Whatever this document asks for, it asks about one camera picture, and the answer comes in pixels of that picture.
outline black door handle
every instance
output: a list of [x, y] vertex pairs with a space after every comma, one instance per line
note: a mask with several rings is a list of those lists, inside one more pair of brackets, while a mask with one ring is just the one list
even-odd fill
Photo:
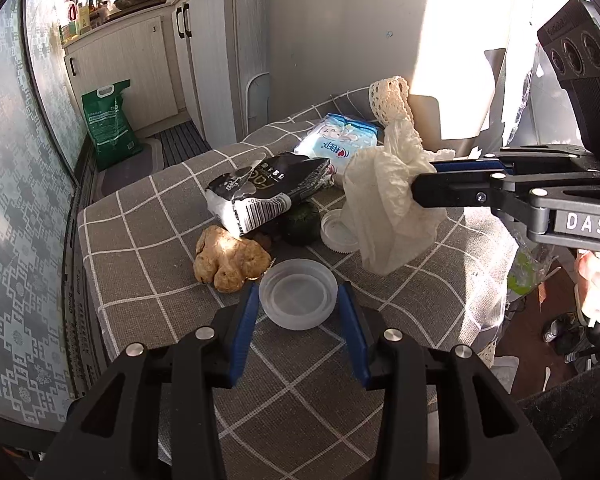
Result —
[[184, 22], [184, 32], [187, 36], [191, 37], [191, 31], [189, 25], [187, 25], [187, 11], [189, 10], [189, 4], [182, 4], [182, 21]]
[[176, 9], [176, 27], [178, 28], [178, 36], [180, 36], [181, 40], [184, 40], [184, 32], [180, 31], [180, 22], [178, 21], [178, 16], [182, 12], [182, 7], [178, 7]]

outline crumpled white cloth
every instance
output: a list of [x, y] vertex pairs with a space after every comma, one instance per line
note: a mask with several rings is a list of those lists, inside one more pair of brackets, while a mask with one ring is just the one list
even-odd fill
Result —
[[347, 202], [341, 221], [358, 236], [366, 270], [385, 276], [413, 260], [436, 239], [444, 208], [423, 208], [411, 184], [435, 173], [432, 160], [451, 160], [454, 150], [428, 152], [411, 118], [400, 114], [384, 130], [384, 146], [363, 148], [344, 174]]

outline black and white package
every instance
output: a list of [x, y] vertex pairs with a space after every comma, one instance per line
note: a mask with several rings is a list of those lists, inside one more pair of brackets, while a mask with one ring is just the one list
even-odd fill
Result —
[[213, 179], [206, 187], [206, 206], [240, 237], [332, 186], [333, 173], [328, 158], [281, 153]]

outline checkered tablecloth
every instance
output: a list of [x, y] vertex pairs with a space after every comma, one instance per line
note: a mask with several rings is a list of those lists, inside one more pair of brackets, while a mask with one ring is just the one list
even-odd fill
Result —
[[[151, 348], [176, 342], [237, 301], [237, 294], [219, 294], [193, 276], [196, 241], [216, 222], [205, 186], [262, 153], [292, 150], [327, 112], [369, 118], [366, 93], [349, 92], [264, 126], [244, 142], [171, 166], [82, 212], [84, 265], [112, 359], [131, 342]], [[344, 196], [331, 188], [312, 200], [324, 212], [342, 207]], [[432, 247], [384, 277], [363, 270], [358, 253], [338, 254], [321, 242], [279, 243], [272, 252], [277, 262], [324, 263], [388, 324], [423, 345], [448, 349], [501, 322], [516, 244], [487, 209], [471, 208], [448, 210]], [[170, 460], [168, 388], [163, 394], [160, 453]], [[353, 378], [337, 308], [305, 332], [281, 329], [260, 311], [242, 379], [214, 396], [230, 479], [338, 480], [375, 453], [382, 392], [366, 392]]]

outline black shoe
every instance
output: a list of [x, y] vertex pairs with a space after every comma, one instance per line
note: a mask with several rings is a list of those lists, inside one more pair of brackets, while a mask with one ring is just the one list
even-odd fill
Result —
[[576, 326], [559, 335], [554, 341], [554, 351], [558, 355], [567, 355], [576, 348], [578, 343], [584, 337], [584, 327], [582, 325]]
[[576, 326], [577, 318], [573, 312], [565, 312], [550, 319], [542, 326], [542, 341], [550, 343]]

